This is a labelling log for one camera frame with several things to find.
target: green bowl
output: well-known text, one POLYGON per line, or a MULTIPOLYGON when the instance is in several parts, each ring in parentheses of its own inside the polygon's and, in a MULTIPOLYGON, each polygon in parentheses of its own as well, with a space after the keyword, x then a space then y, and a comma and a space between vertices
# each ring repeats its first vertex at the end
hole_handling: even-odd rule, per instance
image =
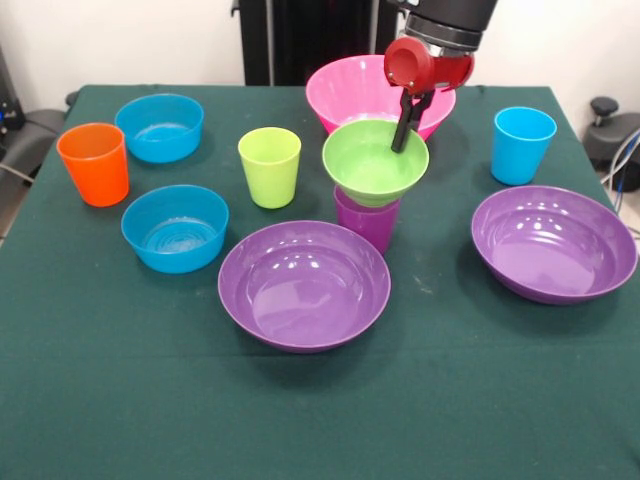
POLYGON ((388 120, 359 120, 338 128, 324 143, 324 168, 360 205, 382 207, 394 202, 427 171, 429 150, 413 130, 402 153, 391 150, 396 126, 388 120))

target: blue cup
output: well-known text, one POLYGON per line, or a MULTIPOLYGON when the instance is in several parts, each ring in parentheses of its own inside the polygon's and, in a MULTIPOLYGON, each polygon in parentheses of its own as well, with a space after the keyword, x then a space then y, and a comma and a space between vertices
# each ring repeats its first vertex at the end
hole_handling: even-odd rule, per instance
POLYGON ((533 180, 538 166, 556 134, 556 122, 534 108, 511 107, 494 119, 491 174, 506 185, 533 180))

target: purple bowl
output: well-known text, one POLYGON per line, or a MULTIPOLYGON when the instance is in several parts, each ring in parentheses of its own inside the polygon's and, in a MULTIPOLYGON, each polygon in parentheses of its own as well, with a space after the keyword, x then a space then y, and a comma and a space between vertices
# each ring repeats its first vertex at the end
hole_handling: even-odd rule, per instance
POLYGON ((638 253, 600 203, 569 190, 526 186, 485 199, 471 221, 478 252, 506 287, 529 300, 578 303, 615 290, 638 253))
POLYGON ((220 267, 229 315, 281 350, 315 353, 354 339, 380 316, 391 292, 382 255, 332 223, 285 222, 238 243, 220 267))

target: bowl rim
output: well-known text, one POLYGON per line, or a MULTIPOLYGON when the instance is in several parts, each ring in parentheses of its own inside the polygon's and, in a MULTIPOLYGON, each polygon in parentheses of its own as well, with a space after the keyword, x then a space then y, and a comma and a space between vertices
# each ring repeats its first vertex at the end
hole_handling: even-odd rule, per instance
MULTIPOLYGON (((376 55, 376 54, 367 54, 367 55, 354 55, 351 57, 343 57, 343 58, 339 58, 338 60, 334 60, 333 62, 329 62, 326 65, 323 65, 322 67, 320 67, 318 70, 316 70, 315 72, 313 72, 313 74, 309 77, 309 80, 307 80, 307 84, 305 86, 305 95, 307 97, 307 102, 309 102, 309 105, 311 106, 311 108, 313 109, 314 112, 316 112, 317 115, 322 116, 324 119, 330 121, 331 123, 337 125, 337 127, 342 127, 344 125, 347 125, 348 123, 351 123, 353 121, 356 120, 352 120, 346 123, 340 122, 338 120, 336 120, 333 116, 330 115, 325 115, 325 113, 323 112, 323 109, 318 108, 318 104, 313 101, 311 99, 311 95, 309 95, 310 89, 314 88, 313 84, 315 82, 318 81, 318 78, 320 77, 320 74, 322 72, 324 72, 325 70, 328 70, 329 68, 331 68, 333 65, 339 64, 339 63, 352 63, 352 62, 356 62, 356 61, 362 61, 362 60, 380 60, 382 62, 384 62, 384 55, 376 55)), ((400 86, 389 86, 390 88, 402 88, 400 86)), ((456 106, 456 101, 457 101, 457 94, 455 89, 450 89, 450 90, 446 90, 444 88, 436 88, 436 95, 438 94, 445 94, 447 96, 449 96, 451 98, 451 102, 449 102, 449 105, 447 107, 447 111, 444 115, 442 115, 441 118, 438 119, 434 119, 432 121, 430 121, 429 123, 422 123, 422 119, 420 120, 420 124, 418 125, 418 132, 422 132, 425 130, 428 130, 432 127, 437 127, 440 123, 442 123, 453 111, 453 109, 456 106)))
POLYGON ((562 188, 562 187, 554 187, 551 185, 523 185, 523 186, 519 186, 519 187, 507 187, 507 188, 503 188, 501 190, 498 190, 495 193, 492 193, 491 195, 489 195, 488 197, 486 197, 482 202, 480 202, 480 204, 476 207, 475 211, 473 212, 473 216, 471 217, 471 238, 473 241, 473 244, 476 248, 476 251, 480 254, 480 256, 482 257, 482 259, 484 260, 484 262, 489 265, 491 267, 491 269, 495 270, 496 272, 499 272, 500 275, 502 275, 505 279, 509 280, 510 282, 513 282, 514 284, 527 289, 530 292, 536 292, 542 295, 546 295, 548 297, 553 297, 553 298, 563 298, 563 299, 590 299, 590 298, 595 298, 595 297, 599 297, 601 295, 610 293, 614 290, 616 290, 617 288, 621 287, 622 285, 624 285, 630 278, 631 276, 634 274, 636 267, 638 265, 638 248, 636 246, 636 242, 633 239, 633 236, 631 235, 631 232, 629 231, 629 229, 627 228, 627 226, 622 223, 622 221, 620 220, 620 218, 609 208, 607 208, 605 205, 603 205, 602 203, 598 202, 597 200, 594 200, 591 197, 587 197, 586 195, 583 195, 581 193, 578 192, 574 192, 573 190, 569 190, 567 188, 562 188), (478 247, 478 240, 477 240, 477 236, 474 234, 474 230, 475 230, 475 225, 477 224, 477 222, 479 221, 479 215, 480 212, 484 209, 485 204, 487 204, 488 202, 490 202, 494 197, 499 197, 500 195, 504 195, 507 192, 512 192, 514 190, 552 190, 552 191, 556 191, 556 192, 561 192, 563 194, 568 194, 570 196, 576 197, 576 198, 580 198, 583 201, 586 201, 587 203, 591 204, 594 206, 594 208, 599 209, 600 211, 604 212, 606 215, 611 216, 613 219, 615 219, 615 221, 620 224, 624 230, 627 232, 627 238, 628 241, 630 242, 631 245, 633 245, 633 248, 635 250, 635 256, 634 256, 634 261, 633 261, 633 265, 630 266, 629 271, 626 273, 626 275, 617 283, 615 283, 614 285, 610 285, 606 288, 602 288, 600 290, 596 290, 596 291, 592 291, 592 292, 587 292, 587 293, 574 293, 574 294, 564 294, 564 293, 558 293, 558 292, 554 292, 554 291, 549 291, 549 290, 543 290, 540 288, 534 288, 531 287, 529 285, 525 285, 515 279, 513 279, 511 276, 507 275, 506 273, 504 273, 501 269, 497 268, 495 266, 495 264, 483 253, 482 249, 480 249, 478 247))
POLYGON ((247 332, 249 335, 259 339, 260 341, 273 346, 274 348, 283 348, 283 349, 288 349, 288 350, 297 350, 299 352, 303 352, 303 351, 321 351, 321 350, 328 350, 334 347, 339 347, 340 345, 344 345, 346 343, 349 343, 350 341, 352 341, 353 339, 359 337, 360 335, 362 335, 366 330, 368 330, 380 317, 380 315, 382 315, 382 312, 384 312, 384 309, 387 307, 387 304, 389 303, 389 298, 391 296, 391 272, 389 271, 389 266, 387 265, 387 262, 385 261, 384 257, 382 256, 382 254, 380 252, 378 252, 378 250, 376 250, 376 248, 371 245, 367 240, 365 240, 363 237, 361 237, 360 235, 358 235, 355 232, 352 232, 351 230, 349 230, 348 228, 342 227, 340 225, 337 225, 335 223, 330 223, 330 222, 323 222, 321 220, 290 220, 290 221, 286 221, 286 222, 280 222, 280 223, 274 223, 272 225, 268 225, 266 227, 260 228, 258 230, 255 230, 253 232, 251 232, 249 235, 245 236, 244 238, 242 238, 237 244, 234 245, 234 247, 229 251, 229 253, 227 253, 227 256, 224 258, 224 260, 222 261, 222 264, 220 265, 220 269, 218 270, 218 278, 217 278, 217 284, 218 284, 218 297, 220 298, 220 302, 222 302, 222 306, 224 307, 224 309, 226 310, 227 314, 232 318, 232 320, 236 323, 236 325, 238 325, 240 328, 242 328, 245 332, 247 332), (386 288, 385 288, 385 292, 384 292, 384 300, 380 305, 380 308, 378 309, 378 311, 374 312, 371 314, 370 319, 365 322, 364 326, 362 326, 360 329, 358 329, 356 332, 352 333, 351 335, 347 335, 339 340, 330 342, 330 343, 322 343, 322 344, 315 344, 315 345, 299 345, 299 344, 294 344, 294 343, 283 343, 283 342, 278 342, 275 341, 269 337, 267 337, 266 335, 262 334, 261 332, 257 332, 257 331, 253 331, 251 330, 249 327, 245 326, 240 320, 238 320, 236 318, 236 316, 234 314, 231 313, 231 309, 229 308, 229 303, 228 301, 225 299, 225 297, 222 295, 222 291, 221 291, 221 285, 222 282, 220 281, 220 278, 222 276, 222 273, 224 272, 225 268, 229 268, 227 266, 227 263, 230 262, 231 260, 231 256, 232 254, 234 254, 236 252, 236 250, 239 250, 241 248, 244 247, 244 242, 246 242, 249 238, 252 238, 256 235, 258 235, 261 232, 267 231, 267 230, 271 230, 273 228, 276 227, 281 227, 283 225, 289 225, 289 224, 296 224, 296 225, 303 225, 303 224, 320 224, 322 225, 324 228, 332 228, 335 230, 339 230, 342 231, 343 233, 347 233, 349 236, 352 236, 353 238, 357 238, 358 242, 361 242, 363 245, 366 245, 366 248, 369 249, 369 252, 377 257, 377 260, 380 260, 382 262, 382 266, 384 268, 384 271, 386 272, 387 276, 387 281, 386 281, 386 288))
MULTIPOLYGON (((118 110, 118 112, 116 113, 116 116, 113 120, 113 123, 120 129, 122 130, 125 138, 134 138, 131 136, 131 134, 127 134, 127 132, 120 126, 118 119, 120 118, 120 115, 125 112, 126 109, 131 108, 133 106, 135 106, 137 103, 142 103, 145 102, 151 98, 159 98, 159 97, 174 97, 174 98, 180 98, 181 100, 186 100, 187 103, 191 103, 192 105, 194 105, 197 110, 198 110, 198 120, 196 121, 195 125, 191 128, 189 128, 188 130, 183 131, 182 133, 171 137, 171 141, 174 140, 178 140, 186 135, 189 135, 190 133, 192 133, 194 130, 197 130, 198 128, 200 128, 202 126, 202 124, 204 123, 204 108, 202 107, 202 105, 200 104, 200 102, 198 102, 197 100, 191 98, 191 97, 187 97, 186 95, 181 95, 179 93, 153 93, 151 95, 143 95, 142 97, 137 97, 134 98, 133 100, 125 103, 122 107, 120 107, 120 109, 118 110)), ((161 143, 161 142, 166 142, 167 140, 162 140, 162 139, 152 139, 152 140, 141 140, 141 139, 135 139, 138 142, 145 142, 145 143, 161 143)))
POLYGON ((418 133, 414 130, 409 130, 409 137, 417 137, 417 140, 419 141, 419 143, 422 145, 422 148, 424 149, 424 153, 426 154, 426 158, 427 161, 424 162, 424 167, 421 169, 420 174, 416 177, 415 180, 412 180, 411 182, 407 183, 406 185, 396 188, 394 190, 385 190, 382 192, 370 192, 370 191, 364 191, 364 190, 356 190, 348 185, 346 185, 342 180, 339 180, 329 169, 329 167, 327 167, 327 159, 326 159, 326 149, 327 149, 327 144, 329 143, 329 141, 331 140, 331 137, 333 137, 334 135, 338 134, 338 132, 342 131, 343 129, 347 129, 347 128, 353 128, 354 125, 356 124, 360 124, 360 123, 386 123, 388 125, 393 125, 394 129, 395 129, 395 125, 396 122, 393 122, 391 120, 384 120, 381 118, 366 118, 363 120, 356 120, 355 122, 349 122, 349 123, 345 123, 344 125, 341 125, 340 127, 336 128, 333 132, 331 132, 331 134, 327 137, 327 139, 325 140, 324 144, 322 145, 322 165, 324 166, 325 171, 327 172, 327 174, 329 175, 329 177, 331 177, 331 180, 333 180, 337 185, 339 185, 340 187, 346 190, 350 190, 353 192, 357 192, 360 195, 364 195, 364 196, 376 196, 376 197, 382 197, 382 196, 388 196, 388 195, 397 195, 397 194, 401 194, 407 190, 409 190, 411 187, 413 187, 416 183, 418 183, 420 181, 420 179, 424 176, 424 174, 427 172, 427 169, 429 168, 429 163, 430 163, 430 155, 429 155, 429 147, 427 147, 427 142, 425 142, 422 137, 420 135, 418 135, 418 133))
POLYGON ((225 199, 222 197, 222 195, 220 195, 219 193, 211 190, 210 188, 207 187, 202 187, 200 185, 189 185, 189 184, 179 184, 179 185, 166 185, 164 187, 159 187, 159 188, 155 188, 153 190, 150 190, 146 193, 143 193, 142 195, 140 195, 138 198, 136 198, 133 202, 131 202, 127 208, 125 209, 124 213, 122 214, 122 218, 120 219, 120 232, 122 233, 122 236, 124 237, 124 239, 127 241, 127 243, 129 245, 131 245, 132 248, 134 248, 135 250, 139 250, 145 253, 151 253, 153 255, 179 255, 182 253, 191 253, 191 252, 195 252, 201 248, 206 247, 208 244, 210 244, 211 242, 213 242, 215 239, 217 239, 218 237, 220 237, 220 235, 224 235, 225 232, 227 231, 227 226, 229 225, 229 205, 227 204, 227 202, 225 201, 225 199), (130 210, 131 208, 140 200, 142 200, 145 197, 150 197, 150 196, 154 196, 156 195, 158 192, 161 192, 163 190, 200 190, 208 195, 211 195, 213 197, 216 197, 218 200, 220 200, 222 202, 222 206, 224 207, 223 209, 223 213, 224 213, 224 222, 222 225, 222 228, 219 230, 219 232, 217 232, 216 236, 213 237, 211 240, 209 240, 208 242, 202 243, 200 245, 198 245, 195 248, 192 248, 190 250, 186 250, 186 251, 182 251, 182 252, 158 252, 156 250, 151 250, 149 248, 143 247, 141 245, 139 245, 138 243, 134 242, 133 240, 131 240, 131 238, 129 238, 129 236, 126 233, 125 227, 124 227, 124 223, 125 223, 125 219, 127 217, 128 214, 130 214, 130 210))

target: cup rim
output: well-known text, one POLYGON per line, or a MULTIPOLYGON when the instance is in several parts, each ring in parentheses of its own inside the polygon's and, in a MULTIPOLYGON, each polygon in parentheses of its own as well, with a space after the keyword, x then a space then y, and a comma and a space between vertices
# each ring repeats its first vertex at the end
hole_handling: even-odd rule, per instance
POLYGON ((503 108, 498 113, 496 113, 495 116, 493 117, 493 124, 495 125, 495 127, 498 130, 500 130, 506 136, 514 138, 516 140, 520 140, 522 142, 542 142, 544 140, 549 140, 550 138, 553 138, 554 135, 556 134, 556 132, 558 131, 558 124, 556 123, 556 121, 553 119, 553 117, 551 115, 549 115, 546 112, 543 112, 542 110, 538 110, 537 108, 532 108, 532 107, 515 106, 515 107, 503 108), (519 137, 518 135, 514 135, 512 133, 509 133, 504 128, 502 128, 500 126, 500 123, 498 122, 498 118, 500 117, 500 115, 502 115, 503 113, 506 113, 506 112, 508 112, 510 110, 528 110, 528 111, 540 114, 541 116, 546 117, 547 119, 551 120, 551 124, 553 125, 553 129, 552 129, 551 133, 549 133, 548 135, 545 135, 543 137, 536 137, 536 138, 519 137))
POLYGON ((117 126, 111 124, 111 123, 106 123, 106 122, 90 122, 90 123, 83 123, 80 125, 76 125, 73 128, 70 128, 69 130, 67 130, 66 132, 64 132, 62 135, 60 135, 60 138, 58 138, 58 141, 56 142, 56 150, 58 152, 58 155, 60 155, 60 157, 62 157, 63 159, 69 159, 69 160, 74 160, 74 161, 78 161, 78 162, 86 162, 86 161, 92 161, 92 160, 99 160, 101 158, 105 158, 110 156, 111 154, 113 154, 114 152, 116 152, 118 149, 122 148, 122 146, 124 145, 124 132, 118 128, 117 126), (72 133, 77 133, 79 130, 85 130, 85 129, 90 129, 90 128, 95 128, 95 127, 108 127, 111 130, 115 130, 119 135, 120 135, 120 140, 118 141, 118 144, 113 147, 111 150, 101 153, 100 155, 94 155, 92 157, 76 157, 74 155, 67 155, 66 153, 64 153, 60 147, 60 144, 63 142, 63 140, 65 138, 68 138, 68 135, 72 134, 72 133))
POLYGON ((265 165, 265 166, 282 165, 283 163, 287 163, 287 162, 293 160, 294 158, 296 158, 296 156, 300 154, 301 148, 302 148, 302 141, 300 140, 300 137, 298 137, 298 135, 296 135, 295 132, 292 132, 291 130, 289 130, 287 128, 282 128, 282 127, 260 127, 260 128, 255 128, 255 129, 250 130, 247 133, 245 133, 240 138, 240 140, 238 140, 238 153, 240 154, 240 156, 244 160, 246 160, 247 162, 254 163, 256 165, 265 165), (287 156, 286 158, 282 159, 282 160, 278 160, 277 162, 261 162, 260 160, 253 159, 253 158, 250 158, 250 156, 245 155, 243 153, 243 151, 242 151, 242 143, 246 141, 247 137, 249 137, 250 135, 256 135, 259 132, 265 132, 265 131, 268 131, 268 130, 278 130, 278 131, 286 132, 290 136, 293 136, 293 138, 295 139, 295 142, 296 142, 295 152, 293 154, 287 156))
POLYGON ((382 207, 366 207, 364 205, 360 205, 360 207, 362 207, 363 209, 364 208, 367 209, 366 211, 361 211, 361 210, 354 210, 353 208, 349 207, 348 205, 345 205, 345 203, 338 196, 339 193, 341 193, 342 195, 344 195, 347 198, 350 198, 349 195, 347 195, 344 190, 342 190, 338 185, 335 185, 334 188, 333 188, 333 199, 336 201, 336 203, 340 207, 344 208, 345 210, 349 210, 350 212, 357 213, 358 215, 366 215, 366 216, 380 215, 382 213, 388 212, 389 210, 393 210, 394 208, 398 208, 398 206, 400 205, 400 202, 402 201, 402 197, 400 197, 400 198, 398 198, 397 200, 394 200, 391 203, 383 205, 382 207))

